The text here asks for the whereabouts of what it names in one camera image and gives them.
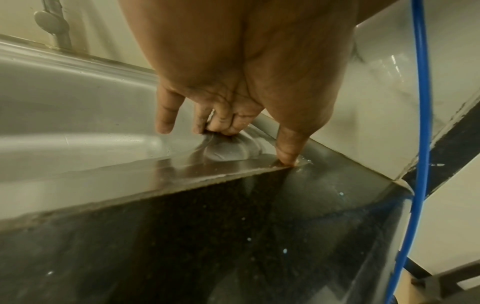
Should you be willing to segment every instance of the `blue tube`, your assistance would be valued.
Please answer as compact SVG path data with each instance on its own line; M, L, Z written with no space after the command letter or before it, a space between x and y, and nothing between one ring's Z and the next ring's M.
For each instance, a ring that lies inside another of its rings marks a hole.
M411 207L410 220L405 239L396 257L395 268L386 290L386 304L393 298L400 281L402 269L412 248L415 234L420 222L420 215L427 193L427 182L430 164L430 141L432 138L432 96L430 86L429 55L427 47L427 31L423 0L411 0L413 14L413 30L415 33L416 63L418 68L418 91L420 96L420 139L418 148L418 164L416 166L415 196Z

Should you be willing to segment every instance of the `finger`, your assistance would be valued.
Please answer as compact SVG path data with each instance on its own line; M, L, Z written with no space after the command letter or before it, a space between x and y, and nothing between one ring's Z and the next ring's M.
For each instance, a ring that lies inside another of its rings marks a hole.
M231 121L231 125L228 129L222 131L222 134L227 136L233 136L240 133L243 129L249 126L250 123L257 117L258 115L240 115L234 114L233 119Z
M276 136L276 155L285 165L294 166L309 140L309 135L280 126Z
M156 98L155 129L160 134L168 134L174 128L175 119L177 119L177 114L182 103L184 103L185 97L159 85L156 90Z
M206 129L212 132L221 132L232 124L233 113L230 105L226 102L218 102L213 105L215 112L211 117Z
M201 134L205 131L205 126L209 120L213 108L195 103L195 114L193 118L193 132Z

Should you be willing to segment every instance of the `floor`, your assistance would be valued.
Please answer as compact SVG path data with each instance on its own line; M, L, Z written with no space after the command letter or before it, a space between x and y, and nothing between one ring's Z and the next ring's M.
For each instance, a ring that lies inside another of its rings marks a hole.
M407 271L403 271L400 283L396 290L395 296L398 300L398 304L423 304L425 303L425 298L422 293L410 284L412 275Z

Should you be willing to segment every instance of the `human hand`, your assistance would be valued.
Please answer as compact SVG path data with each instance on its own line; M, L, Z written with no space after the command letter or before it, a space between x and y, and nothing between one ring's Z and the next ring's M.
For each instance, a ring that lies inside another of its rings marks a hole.
M193 131L235 135L266 108L277 156L294 165L330 119L352 48L357 0L120 0L160 77L156 129L186 98Z

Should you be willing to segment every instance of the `wall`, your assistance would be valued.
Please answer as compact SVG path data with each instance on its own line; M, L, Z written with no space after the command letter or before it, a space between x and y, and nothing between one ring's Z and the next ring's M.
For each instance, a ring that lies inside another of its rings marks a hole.
M426 200L410 258L428 272L480 259L479 179L480 155Z
M3 0L0 33L49 43L33 21L41 0ZM148 67L116 0L62 0L75 50ZM444 134L480 96L478 0L425 0L434 134ZM400 0L360 24L334 116L312 138L396 179L415 162L418 94L410 6Z

